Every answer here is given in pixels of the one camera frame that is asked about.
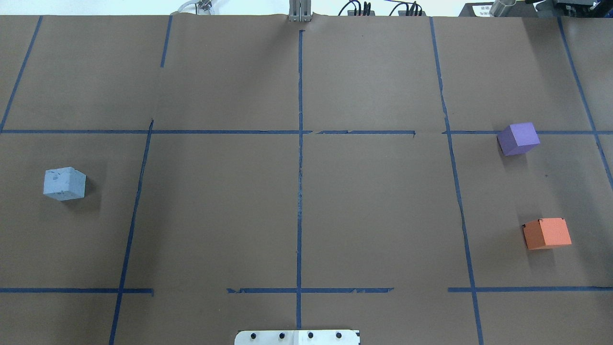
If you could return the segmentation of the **aluminium frame post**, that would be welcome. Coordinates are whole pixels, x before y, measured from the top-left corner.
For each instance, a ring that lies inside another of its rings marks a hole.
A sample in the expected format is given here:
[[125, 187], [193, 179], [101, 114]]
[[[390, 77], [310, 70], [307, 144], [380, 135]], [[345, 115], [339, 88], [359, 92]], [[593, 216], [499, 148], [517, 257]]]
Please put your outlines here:
[[312, 20], [311, 0], [289, 0], [288, 20], [293, 23], [306, 23]]

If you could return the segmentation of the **metal cup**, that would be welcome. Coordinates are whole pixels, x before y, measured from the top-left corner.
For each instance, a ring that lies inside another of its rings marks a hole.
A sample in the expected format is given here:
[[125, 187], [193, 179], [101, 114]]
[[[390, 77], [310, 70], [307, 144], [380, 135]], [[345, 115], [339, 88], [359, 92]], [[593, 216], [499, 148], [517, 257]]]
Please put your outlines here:
[[516, 3], [516, 0], [495, 0], [489, 10], [490, 16], [507, 17]]

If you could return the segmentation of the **purple foam block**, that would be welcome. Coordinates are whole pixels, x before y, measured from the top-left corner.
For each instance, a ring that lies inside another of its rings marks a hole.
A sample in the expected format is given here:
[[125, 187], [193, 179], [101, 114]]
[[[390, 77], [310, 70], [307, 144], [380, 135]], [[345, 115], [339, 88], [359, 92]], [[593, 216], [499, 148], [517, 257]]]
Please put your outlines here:
[[541, 144], [532, 122], [510, 124], [497, 134], [497, 140], [505, 156], [526, 154]]

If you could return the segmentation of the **light blue foam block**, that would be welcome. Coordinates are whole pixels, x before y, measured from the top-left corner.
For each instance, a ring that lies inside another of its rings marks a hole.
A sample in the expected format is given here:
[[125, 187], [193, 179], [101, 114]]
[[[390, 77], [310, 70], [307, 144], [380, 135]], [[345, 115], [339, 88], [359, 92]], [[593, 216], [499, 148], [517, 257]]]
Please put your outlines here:
[[43, 195], [58, 201], [81, 199], [86, 193], [86, 175], [73, 167], [46, 170]]

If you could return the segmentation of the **orange foam block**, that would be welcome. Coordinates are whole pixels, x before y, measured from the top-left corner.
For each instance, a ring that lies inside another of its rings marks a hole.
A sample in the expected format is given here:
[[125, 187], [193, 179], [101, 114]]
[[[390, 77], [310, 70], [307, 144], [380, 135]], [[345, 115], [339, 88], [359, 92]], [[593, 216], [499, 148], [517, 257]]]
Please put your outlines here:
[[543, 250], [573, 244], [564, 218], [539, 218], [522, 225], [528, 250]]

